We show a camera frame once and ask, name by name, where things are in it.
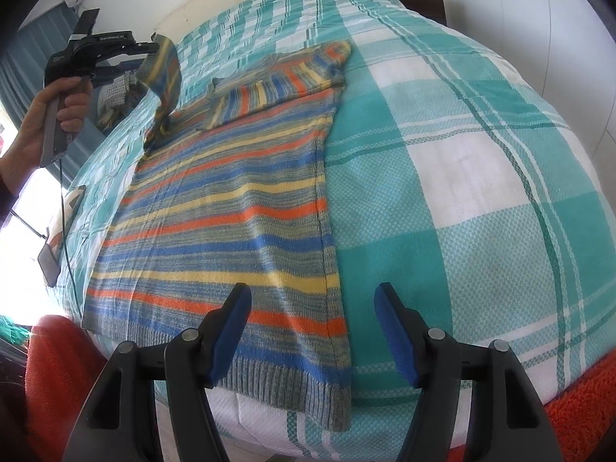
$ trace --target screw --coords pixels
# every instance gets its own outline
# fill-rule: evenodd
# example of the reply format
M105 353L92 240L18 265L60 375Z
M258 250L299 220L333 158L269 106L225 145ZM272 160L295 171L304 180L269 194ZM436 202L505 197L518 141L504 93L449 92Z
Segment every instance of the screw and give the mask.
M186 342L192 342L199 336L199 331L195 328L189 328L182 332L182 339Z
M133 343L130 341L120 342L118 345L118 352L120 354L127 354L132 351Z
M427 336L435 341L441 341L445 338L445 332L440 328L431 328L427 331Z
M509 350L509 344L501 339L496 339L494 342L494 349L500 352L507 352Z

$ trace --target blue gripper pad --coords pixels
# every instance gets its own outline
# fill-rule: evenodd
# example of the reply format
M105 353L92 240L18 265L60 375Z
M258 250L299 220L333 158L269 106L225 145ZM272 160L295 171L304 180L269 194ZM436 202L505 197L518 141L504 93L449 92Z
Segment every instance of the blue gripper pad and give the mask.
M389 350L393 354L395 367L412 387L419 387L420 375L415 368L415 351L395 313L393 305L387 298L387 293L381 285L375 290L375 313L381 324Z
M242 287L236 297L236 302L212 350L212 370L210 372L212 384L216 384L229 371L231 361L233 361L235 350L239 344L239 339L241 339L241 334L244 332L244 327L253 305L253 296L250 288L246 285Z

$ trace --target teal plaid bedspread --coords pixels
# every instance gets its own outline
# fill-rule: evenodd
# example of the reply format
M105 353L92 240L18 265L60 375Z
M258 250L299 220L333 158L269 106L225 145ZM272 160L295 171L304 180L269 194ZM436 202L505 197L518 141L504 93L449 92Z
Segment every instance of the teal plaid bedspread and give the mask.
M518 73L396 0L244 2L180 43L179 105L267 55L348 37L325 176L351 347L351 427L326 432L264 405L250 407L258 415L231 412L241 401L213 409L223 434L272 451L374 460L395 457L418 398L374 316L378 283L391 282L460 341L509 341L546 402L616 343L616 220L577 138ZM66 269L54 295L76 319L155 107L149 94L73 183L88 186L68 239L79 298ZM469 400L466 387L457 444Z

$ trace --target sweater sleeve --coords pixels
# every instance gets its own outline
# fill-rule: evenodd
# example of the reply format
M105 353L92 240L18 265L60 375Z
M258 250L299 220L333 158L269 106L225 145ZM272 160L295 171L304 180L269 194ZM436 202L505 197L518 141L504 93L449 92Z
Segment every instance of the sweater sleeve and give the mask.
M11 192L8 190L4 180L0 176L0 227L4 224L8 216L8 212L13 208L13 205L17 201Z

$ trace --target person's arm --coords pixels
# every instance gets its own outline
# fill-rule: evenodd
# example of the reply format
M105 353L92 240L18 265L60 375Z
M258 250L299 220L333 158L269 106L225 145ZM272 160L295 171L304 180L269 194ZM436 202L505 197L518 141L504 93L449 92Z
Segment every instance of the person's arm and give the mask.
M61 92L74 89L81 78L60 78L39 92L23 119L17 137L0 158L0 225L6 219L23 186L39 167L42 149L42 124L47 104ZM87 115L92 84L87 90L67 96L57 118L65 132L79 132Z

